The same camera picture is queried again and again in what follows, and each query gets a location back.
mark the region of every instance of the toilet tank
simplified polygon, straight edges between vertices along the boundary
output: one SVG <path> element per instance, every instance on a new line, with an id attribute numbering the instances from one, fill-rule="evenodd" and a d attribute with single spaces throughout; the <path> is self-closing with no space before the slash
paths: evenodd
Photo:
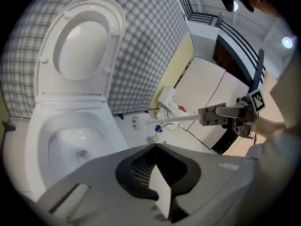
<path id="1" fill-rule="evenodd" d="M 170 86 L 165 86 L 161 92 L 161 95 L 160 95 L 158 101 L 161 103 L 173 102 L 176 93 L 177 93 L 177 91 L 174 88 L 172 88 Z"/>

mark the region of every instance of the floor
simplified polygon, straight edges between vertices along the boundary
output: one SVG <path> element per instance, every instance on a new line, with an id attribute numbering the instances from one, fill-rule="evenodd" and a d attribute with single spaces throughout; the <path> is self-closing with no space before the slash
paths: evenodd
<path id="1" fill-rule="evenodd" d="M 117 115 L 114 116 L 115 121 L 129 147 L 148 144 L 147 139 L 156 134 L 155 124 L 140 130 L 135 130 L 132 127 L 132 119 L 134 116 L 138 116 L 143 119 L 155 118 L 153 110 L 150 110 L 149 113 L 137 112 L 124 114 L 124 120 Z M 24 149 L 29 121 L 29 119 L 10 119 L 9 124 L 14 125 L 16 127 L 16 131 L 7 132 L 5 135 L 3 161 L 8 176 L 15 189 L 31 198 L 32 194 L 27 183 L 24 169 Z M 177 128 L 174 131 L 169 131 L 168 129 L 163 128 L 163 132 L 158 133 L 158 139 L 156 141 L 158 143 L 164 143 L 164 141 L 166 141 L 170 145 L 198 152 L 215 153 L 205 147 L 189 132 L 181 128 Z"/>

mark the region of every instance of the light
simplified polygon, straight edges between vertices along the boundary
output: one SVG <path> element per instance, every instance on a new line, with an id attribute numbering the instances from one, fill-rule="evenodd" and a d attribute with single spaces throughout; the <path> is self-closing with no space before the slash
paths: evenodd
<path id="1" fill-rule="evenodd" d="M 288 37 L 284 37 L 282 39 L 282 44 L 286 48 L 292 48 L 293 47 L 293 41 Z"/>
<path id="2" fill-rule="evenodd" d="M 234 11 L 238 9 L 238 4 L 234 1 Z"/>

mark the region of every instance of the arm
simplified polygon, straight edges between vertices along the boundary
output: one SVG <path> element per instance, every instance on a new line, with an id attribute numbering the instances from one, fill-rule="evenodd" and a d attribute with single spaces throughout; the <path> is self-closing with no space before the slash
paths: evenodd
<path id="1" fill-rule="evenodd" d="M 251 127 L 251 131 L 267 138 L 270 135 L 272 135 L 274 132 L 285 128 L 286 126 L 284 122 L 273 122 L 264 119 L 261 116 L 257 116 Z"/>

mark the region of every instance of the brush handle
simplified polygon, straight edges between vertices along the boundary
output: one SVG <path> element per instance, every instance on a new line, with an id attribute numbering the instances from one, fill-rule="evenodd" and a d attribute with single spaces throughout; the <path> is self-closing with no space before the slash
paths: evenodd
<path id="1" fill-rule="evenodd" d="M 194 120 L 200 120 L 201 116 L 199 114 L 197 115 L 189 115 L 189 116 L 181 116 L 181 117 L 175 117 L 170 119 L 161 119 L 161 120 L 149 120 L 146 121 L 146 124 L 156 124 L 156 123 L 167 123 L 167 122 L 177 122 L 177 121 L 194 121 Z"/>

